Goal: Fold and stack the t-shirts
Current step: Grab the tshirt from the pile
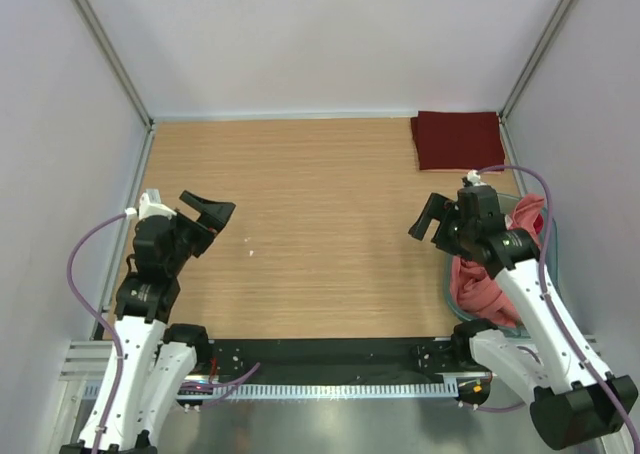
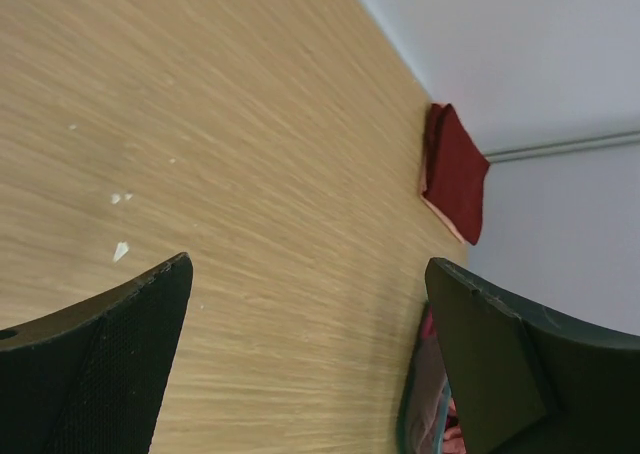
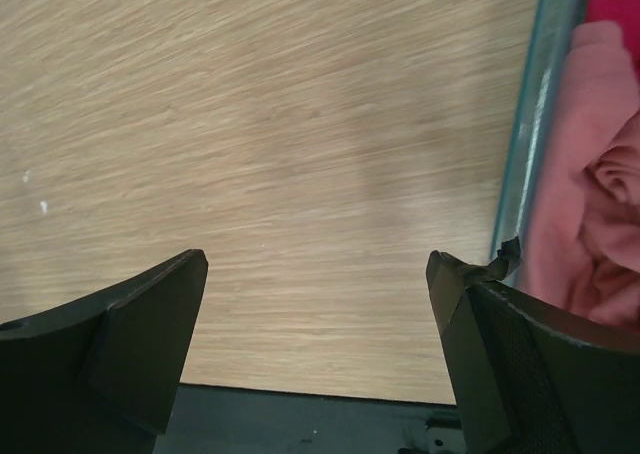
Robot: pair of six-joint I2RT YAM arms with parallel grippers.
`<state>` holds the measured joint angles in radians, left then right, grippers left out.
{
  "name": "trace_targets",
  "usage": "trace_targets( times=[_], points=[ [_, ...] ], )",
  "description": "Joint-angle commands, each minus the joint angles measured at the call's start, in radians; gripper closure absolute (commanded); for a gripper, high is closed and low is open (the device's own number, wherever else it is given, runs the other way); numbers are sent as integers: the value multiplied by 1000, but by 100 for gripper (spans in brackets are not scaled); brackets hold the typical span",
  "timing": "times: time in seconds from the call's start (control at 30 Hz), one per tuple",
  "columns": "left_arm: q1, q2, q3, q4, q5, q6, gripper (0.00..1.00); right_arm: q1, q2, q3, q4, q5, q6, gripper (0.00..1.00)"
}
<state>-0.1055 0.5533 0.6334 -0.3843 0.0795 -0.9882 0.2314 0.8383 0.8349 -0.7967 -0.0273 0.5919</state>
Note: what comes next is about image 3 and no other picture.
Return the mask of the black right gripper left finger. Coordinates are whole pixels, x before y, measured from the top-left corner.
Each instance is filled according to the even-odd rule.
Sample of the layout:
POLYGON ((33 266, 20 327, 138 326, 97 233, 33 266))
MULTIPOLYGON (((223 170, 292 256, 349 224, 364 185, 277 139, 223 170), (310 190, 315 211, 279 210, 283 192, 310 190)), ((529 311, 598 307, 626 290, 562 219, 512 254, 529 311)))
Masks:
POLYGON ((208 273, 187 250, 1 326, 4 453, 150 453, 165 434, 208 273))

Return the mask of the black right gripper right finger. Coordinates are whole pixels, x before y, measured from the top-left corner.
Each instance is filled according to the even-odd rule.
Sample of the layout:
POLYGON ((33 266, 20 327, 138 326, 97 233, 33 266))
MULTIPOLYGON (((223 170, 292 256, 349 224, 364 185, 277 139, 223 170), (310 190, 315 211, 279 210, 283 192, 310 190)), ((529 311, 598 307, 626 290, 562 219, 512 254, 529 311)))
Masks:
POLYGON ((487 265, 441 251, 429 299, 471 453, 635 453, 639 338, 505 284, 517 239, 487 265))

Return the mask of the salmon pink t shirt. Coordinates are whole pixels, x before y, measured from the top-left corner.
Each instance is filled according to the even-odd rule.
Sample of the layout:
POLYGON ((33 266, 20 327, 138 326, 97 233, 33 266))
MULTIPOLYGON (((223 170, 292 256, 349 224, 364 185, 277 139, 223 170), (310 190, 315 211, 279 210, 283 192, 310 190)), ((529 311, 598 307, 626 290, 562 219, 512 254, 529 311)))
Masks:
POLYGON ((573 32, 519 287, 599 324, 639 330, 639 82, 612 21, 573 32))

